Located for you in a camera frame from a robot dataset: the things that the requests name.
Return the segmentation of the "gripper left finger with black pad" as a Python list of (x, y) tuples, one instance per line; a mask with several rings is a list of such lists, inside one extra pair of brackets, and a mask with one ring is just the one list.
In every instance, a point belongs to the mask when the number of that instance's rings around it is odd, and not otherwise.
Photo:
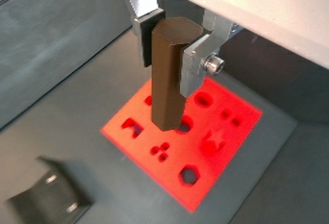
[(124, 0), (131, 14), (133, 34), (140, 48), (140, 60), (144, 67), (151, 65), (151, 31), (156, 23), (165, 17), (157, 7), (156, 0)]

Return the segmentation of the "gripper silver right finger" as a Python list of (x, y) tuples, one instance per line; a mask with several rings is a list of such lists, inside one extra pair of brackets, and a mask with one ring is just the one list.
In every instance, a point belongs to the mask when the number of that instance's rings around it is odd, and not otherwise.
[(204, 10), (201, 26), (204, 34), (181, 51), (180, 95), (184, 98), (200, 87), (207, 74), (220, 72), (224, 60), (217, 56), (219, 48), (243, 29), (208, 10)]

